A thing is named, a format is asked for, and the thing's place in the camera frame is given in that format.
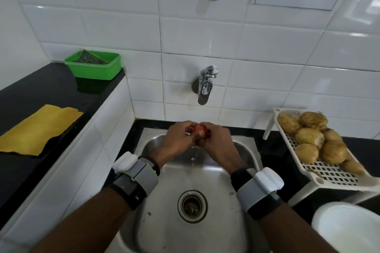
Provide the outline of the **metal sink drain strainer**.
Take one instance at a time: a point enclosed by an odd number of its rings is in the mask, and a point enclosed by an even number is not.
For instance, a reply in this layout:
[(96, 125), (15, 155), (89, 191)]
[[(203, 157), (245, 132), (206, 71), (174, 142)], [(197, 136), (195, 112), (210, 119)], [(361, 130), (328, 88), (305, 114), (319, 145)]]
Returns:
[(208, 203), (204, 194), (198, 190), (184, 191), (178, 199), (178, 213), (187, 223), (195, 224), (204, 220)]

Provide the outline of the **white round bowl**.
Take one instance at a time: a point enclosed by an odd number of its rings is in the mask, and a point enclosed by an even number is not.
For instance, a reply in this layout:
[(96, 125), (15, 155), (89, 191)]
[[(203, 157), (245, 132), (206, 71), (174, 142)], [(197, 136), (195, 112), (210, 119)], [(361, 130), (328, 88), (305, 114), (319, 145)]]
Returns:
[(360, 206), (324, 204), (315, 212), (312, 227), (339, 253), (380, 253), (380, 215)]

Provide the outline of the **stainless steel sink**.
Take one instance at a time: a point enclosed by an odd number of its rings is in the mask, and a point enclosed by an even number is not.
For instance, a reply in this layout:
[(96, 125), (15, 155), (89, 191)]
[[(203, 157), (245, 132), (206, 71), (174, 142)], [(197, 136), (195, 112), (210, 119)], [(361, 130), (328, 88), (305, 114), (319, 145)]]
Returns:
[[(187, 190), (205, 195), (203, 221), (185, 222), (178, 199)], [(270, 253), (257, 222), (236, 198), (230, 175), (202, 148), (191, 147), (161, 170), (159, 183), (131, 212), (105, 253)]]

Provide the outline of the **black wrist band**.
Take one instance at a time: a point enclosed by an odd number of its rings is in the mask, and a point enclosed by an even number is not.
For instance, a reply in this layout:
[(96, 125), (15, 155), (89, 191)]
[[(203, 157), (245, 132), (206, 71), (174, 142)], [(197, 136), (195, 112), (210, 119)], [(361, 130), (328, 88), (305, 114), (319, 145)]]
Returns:
[(144, 156), (144, 159), (146, 159), (149, 162), (149, 166), (154, 170), (157, 176), (160, 175), (160, 166), (152, 157), (150, 156)]
[(247, 168), (241, 168), (232, 173), (230, 179), (235, 192), (238, 192), (242, 186), (253, 179), (253, 176), (247, 171)]

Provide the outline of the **yellow cleaning cloth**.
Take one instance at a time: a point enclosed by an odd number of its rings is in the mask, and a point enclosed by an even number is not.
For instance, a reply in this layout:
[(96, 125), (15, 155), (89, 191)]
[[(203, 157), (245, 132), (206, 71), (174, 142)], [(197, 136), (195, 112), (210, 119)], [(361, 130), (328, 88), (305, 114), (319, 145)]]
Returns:
[(0, 136), (0, 152), (38, 156), (51, 138), (60, 136), (82, 115), (75, 108), (44, 105)]

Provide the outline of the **grey wristband with white tracker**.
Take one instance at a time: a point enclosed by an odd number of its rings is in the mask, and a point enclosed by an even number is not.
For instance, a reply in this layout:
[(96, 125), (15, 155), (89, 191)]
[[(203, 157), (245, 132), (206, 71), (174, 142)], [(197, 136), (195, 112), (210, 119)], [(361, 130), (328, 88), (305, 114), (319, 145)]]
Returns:
[(282, 201), (278, 197), (277, 191), (283, 188), (284, 181), (269, 167), (260, 171), (247, 168), (243, 172), (250, 179), (239, 187), (236, 191), (236, 197), (241, 208), (252, 219), (259, 221), (281, 205)]
[(112, 165), (116, 177), (107, 186), (119, 194), (132, 211), (142, 204), (159, 183), (159, 177), (143, 157), (129, 151), (121, 155)]

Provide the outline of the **green plastic container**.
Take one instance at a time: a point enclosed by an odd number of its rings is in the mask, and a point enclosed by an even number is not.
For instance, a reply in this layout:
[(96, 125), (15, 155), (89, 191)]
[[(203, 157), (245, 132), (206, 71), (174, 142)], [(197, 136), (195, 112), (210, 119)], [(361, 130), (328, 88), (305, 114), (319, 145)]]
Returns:
[(78, 51), (64, 60), (76, 78), (112, 80), (121, 71), (121, 56), (117, 53), (87, 50), (109, 62), (107, 65), (82, 64), (73, 62), (80, 55)]

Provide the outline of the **person's left hand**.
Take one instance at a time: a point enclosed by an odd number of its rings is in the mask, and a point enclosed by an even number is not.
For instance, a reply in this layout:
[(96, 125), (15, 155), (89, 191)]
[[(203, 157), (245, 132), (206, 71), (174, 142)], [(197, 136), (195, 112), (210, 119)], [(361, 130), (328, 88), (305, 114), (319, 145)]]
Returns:
[[(197, 140), (199, 140), (200, 134), (197, 133)], [(193, 146), (197, 140), (177, 140), (175, 138), (175, 124), (170, 126), (164, 140), (156, 147), (151, 153), (152, 157), (160, 166), (160, 169), (171, 161), (175, 156), (183, 153), (189, 147)]]

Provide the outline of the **white plastic draining rack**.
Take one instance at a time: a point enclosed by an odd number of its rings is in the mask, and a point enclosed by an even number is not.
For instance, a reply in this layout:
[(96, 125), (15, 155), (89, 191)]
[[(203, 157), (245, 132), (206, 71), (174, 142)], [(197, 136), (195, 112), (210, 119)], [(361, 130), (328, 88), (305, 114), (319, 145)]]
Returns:
[(287, 113), (293, 117), (299, 117), (304, 112), (306, 112), (306, 110), (273, 108), (273, 116), (268, 122), (263, 136), (263, 139), (266, 140), (273, 125), (276, 125), (298, 170), (309, 180), (309, 182), (288, 201), (288, 204), (295, 206), (320, 188), (356, 191), (357, 193), (344, 200), (352, 204), (358, 204), (380, 195), (380, 178), (371, 176), (366, 170), (363, 174), (353, 174), (339, 169), (337, 164), (326, 164), (318, 160), (313, 164), (306, 164), (299, 160), (295, 152), (298, 143), (295, 137), (283, 131), (278, 122), (278, 117), (280, 113)]

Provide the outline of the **chrome wall faucet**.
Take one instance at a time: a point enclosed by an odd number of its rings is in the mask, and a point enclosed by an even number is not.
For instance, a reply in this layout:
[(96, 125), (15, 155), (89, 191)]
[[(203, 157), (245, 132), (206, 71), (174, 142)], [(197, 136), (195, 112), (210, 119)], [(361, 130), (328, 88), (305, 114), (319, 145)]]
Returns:
[(211, 79), (216, 78), (218, 72), (218, 67), (214, 65), (207, 66), (200, 71), (199, 77), (192, 81), (191, 88), (198, 96), (199, 105), (206, 105), (213, 87)]

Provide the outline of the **red tomato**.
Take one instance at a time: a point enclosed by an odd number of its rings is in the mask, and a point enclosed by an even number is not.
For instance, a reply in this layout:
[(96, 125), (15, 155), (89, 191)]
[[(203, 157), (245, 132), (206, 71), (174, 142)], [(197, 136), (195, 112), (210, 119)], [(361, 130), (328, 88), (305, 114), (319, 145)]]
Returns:
[(199, 133), (202, 140), (207, 140), (211, 137), (211, 131), (204, 125), (198, 124), (193, 127), (191, 134)]

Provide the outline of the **person's left forearm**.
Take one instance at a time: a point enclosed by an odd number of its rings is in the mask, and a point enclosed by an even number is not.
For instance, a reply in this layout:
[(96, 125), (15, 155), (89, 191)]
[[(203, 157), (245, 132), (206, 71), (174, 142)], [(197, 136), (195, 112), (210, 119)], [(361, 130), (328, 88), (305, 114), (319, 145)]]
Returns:
[(113, 188), (105, 188), (77, 208), (29, 253), (104, 253), (131, 208)]

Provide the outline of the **person's right forearm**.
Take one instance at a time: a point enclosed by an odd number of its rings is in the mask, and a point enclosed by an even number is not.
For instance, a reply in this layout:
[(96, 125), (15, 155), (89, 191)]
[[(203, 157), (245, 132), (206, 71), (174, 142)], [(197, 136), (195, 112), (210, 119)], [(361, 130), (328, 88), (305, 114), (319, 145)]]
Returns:
[(272, 253), (339, 253), (288, 204), (271, 212), (269, 208), (256, 204), (248, 213), (259, 223)]

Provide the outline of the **pile of brown potatoes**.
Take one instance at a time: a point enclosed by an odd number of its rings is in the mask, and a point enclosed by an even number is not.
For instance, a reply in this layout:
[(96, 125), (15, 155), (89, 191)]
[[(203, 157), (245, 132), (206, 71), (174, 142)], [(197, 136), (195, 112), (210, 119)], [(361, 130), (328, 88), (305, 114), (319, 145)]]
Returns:
[(343, 138), (327, 127), (325, 115), (306, 111), (296, 117), (281, 112), (277, 121), (286, 134), (295, 138), (297, 146), (294, 151), (301, 162), (313, 164), (321, 160), (325, 164), (339, 165), (347, 173), (365, 173), (364, 166), (349, 153)]

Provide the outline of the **person's right hand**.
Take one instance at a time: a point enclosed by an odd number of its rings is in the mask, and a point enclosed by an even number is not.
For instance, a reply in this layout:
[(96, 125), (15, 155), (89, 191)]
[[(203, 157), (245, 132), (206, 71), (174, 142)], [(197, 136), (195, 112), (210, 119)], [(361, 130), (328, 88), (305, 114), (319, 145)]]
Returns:
[(230, 175), (236, 170), (246, 167), (234, 145), (230, 131), (226, 127), (218, 125), (218, 145), (216, 147), (200, 147)]

